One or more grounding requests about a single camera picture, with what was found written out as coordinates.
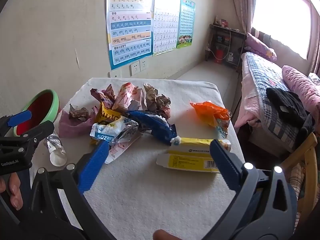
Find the barcode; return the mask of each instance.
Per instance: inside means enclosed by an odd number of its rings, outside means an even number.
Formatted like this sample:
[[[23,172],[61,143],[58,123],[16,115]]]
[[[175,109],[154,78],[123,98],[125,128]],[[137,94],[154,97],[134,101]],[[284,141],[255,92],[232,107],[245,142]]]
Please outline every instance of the barcode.
[[[205,168],[206,169],[216,169],[217,166],[214,161],[205,161]]]

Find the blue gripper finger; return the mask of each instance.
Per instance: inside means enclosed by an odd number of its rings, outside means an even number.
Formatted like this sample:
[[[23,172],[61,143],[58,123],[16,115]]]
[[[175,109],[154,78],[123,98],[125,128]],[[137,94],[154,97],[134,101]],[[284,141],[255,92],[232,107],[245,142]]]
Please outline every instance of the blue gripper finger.
[[[31,119],[32,114],[29,110],[23,111],[21,113],[15,114],[10,117],[8,121],[8,126],[9,127],[15,127],[18,124],[21,124],[29,119]]]

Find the finger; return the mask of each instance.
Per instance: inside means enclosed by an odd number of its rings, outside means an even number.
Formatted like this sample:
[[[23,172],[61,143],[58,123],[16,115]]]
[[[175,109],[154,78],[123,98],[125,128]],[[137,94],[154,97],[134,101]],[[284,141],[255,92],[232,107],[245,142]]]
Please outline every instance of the finger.
[[[23,200],[22,200],[22,196],[21,196],[21,191],[20,189],[18,190],[16,195],[11,195],[10,196],[10,202],[11,205],[16,209],[16,210],[20,210],[23,206]]]
[[[181,240],[173,235],[170,235],[166,231],[159,229],[153,233],[153,240]]]
[[[16,172],[11,173],[9,178],[9,188],[12,194],[16,195],[19,191],[20,179]]]
[[[5,191],[5,182],[4,179],[2,179],[2,177],[0,177],[0,193]]]

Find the poster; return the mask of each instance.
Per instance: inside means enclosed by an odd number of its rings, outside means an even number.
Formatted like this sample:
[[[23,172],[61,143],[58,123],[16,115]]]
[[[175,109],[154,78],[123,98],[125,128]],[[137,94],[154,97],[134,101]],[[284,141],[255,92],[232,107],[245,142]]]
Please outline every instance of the poster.
[[[177,48],[192,44],[195,10],[196,4],[194,2],[181,0]]]
[[[177,47],[180,0],[155,0],[153,16],[153,54]]]
[[[111,70],[152,54],[152,0],[107,0]]]

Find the electrical outlet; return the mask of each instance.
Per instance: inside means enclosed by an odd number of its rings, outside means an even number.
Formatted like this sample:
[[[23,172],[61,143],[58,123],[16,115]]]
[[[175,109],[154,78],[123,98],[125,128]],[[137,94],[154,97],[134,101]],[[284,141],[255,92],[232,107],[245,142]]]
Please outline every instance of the electrical outlet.
[[[148,67],[147,59],[144,58],[140,60],[140,71],[146,69]]]
[[[121,68],[117,68],[113,71],[110,71],[108,73],[108,77],[116,77],[116,78],[120,78],[122,75],[121,75]]]
[[[140,62],[136,61],[130,64],[130,76],[133,76],[140,72]]]

